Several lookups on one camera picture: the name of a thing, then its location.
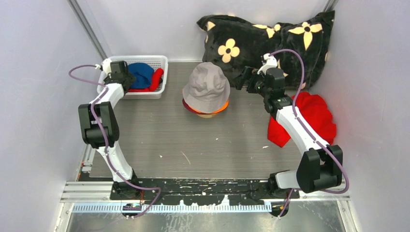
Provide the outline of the grey white hat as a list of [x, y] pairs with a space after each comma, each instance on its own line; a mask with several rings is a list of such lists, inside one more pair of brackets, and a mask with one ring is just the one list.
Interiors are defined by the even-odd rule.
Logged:
[[229, 100], [231, 86], [222, 69], [211, 63], [198, 64], [182, 89], [183, 99], [196, 111], [212, 113]]

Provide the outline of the dark red bucket hat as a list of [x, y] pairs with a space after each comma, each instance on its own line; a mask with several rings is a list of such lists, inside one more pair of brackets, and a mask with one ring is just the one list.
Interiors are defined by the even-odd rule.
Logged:
[[186, 104], [184, 99], [182, 99], [182, 104], [185, 107], [185, 109], [187, 109], [188, 111], [192, 111], [192, 109]]

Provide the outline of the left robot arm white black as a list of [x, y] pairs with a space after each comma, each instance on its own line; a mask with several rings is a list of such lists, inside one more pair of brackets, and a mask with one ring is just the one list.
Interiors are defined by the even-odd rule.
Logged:
[[99, 95], [90, 103], [78, 107], [83, 141], [103, 157], [113, 176], [112, 200], [134, 200], [140, 196], [141, 186], [133, 168], [127, 163], [119, 145], [119, 125], [114, 107], [136, 80], [123, 61], [106, 59], [101, 66], [106, 77]]

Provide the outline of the blue hat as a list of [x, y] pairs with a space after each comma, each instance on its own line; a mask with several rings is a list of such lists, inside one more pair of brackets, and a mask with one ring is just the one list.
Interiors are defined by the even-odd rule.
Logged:
[[128, 65], [129, 72], [135, 77], [130, 89], [149, 88], [152, 84], [154, 69], [146, 63], [132, 63]]

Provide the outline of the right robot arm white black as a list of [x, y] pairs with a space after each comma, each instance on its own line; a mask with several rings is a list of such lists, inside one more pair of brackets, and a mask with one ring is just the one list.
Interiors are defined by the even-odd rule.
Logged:
[[332, 188], [342, 183], [343, 152], [339, 146], [329, 145], [302, 117], [294, 105], [296, 99], [285, 93], [283, 71], [273, 67], [259, 71], [246, 66], [234, 83], [238, 90], [247, 84], [248, 93], [263, 97], [265, 110], [290, 135], [302, 155], [296, 170], [270, 175], [269, 194], [279, 199], [287, 189], [334, 193]]

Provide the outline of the orange hat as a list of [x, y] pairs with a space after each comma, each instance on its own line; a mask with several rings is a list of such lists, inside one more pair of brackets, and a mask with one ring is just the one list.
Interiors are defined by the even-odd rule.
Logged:
[[[218, 111], [224, 111], [227, 107], [228, 107], [228, 105], [229, 105], [229, 101], [227, 100], [227, 102], [220, 108], [220, 109], [218, 109], [218, 110], [216, 110], [216, 111], [214, 111], [214, 112], [218, 112]], [[203, 112], [200, 112], [200, 111], [196, 111], [195, 109], [193, 109], [192, 108], [192, 111], [190, 111], [191, 113], [194, 113], [194, 114], [197, 114], [197, 113], [203, 113]]]

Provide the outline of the wooden hat stand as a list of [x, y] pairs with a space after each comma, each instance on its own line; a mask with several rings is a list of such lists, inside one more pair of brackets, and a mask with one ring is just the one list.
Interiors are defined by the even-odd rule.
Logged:
[[205, 113], [197, 113], [196, 115], [201, 117], [201, 118], [213, 118], [222, 113], [223, 111], [218, 111], [210, 114], [205, 114]]

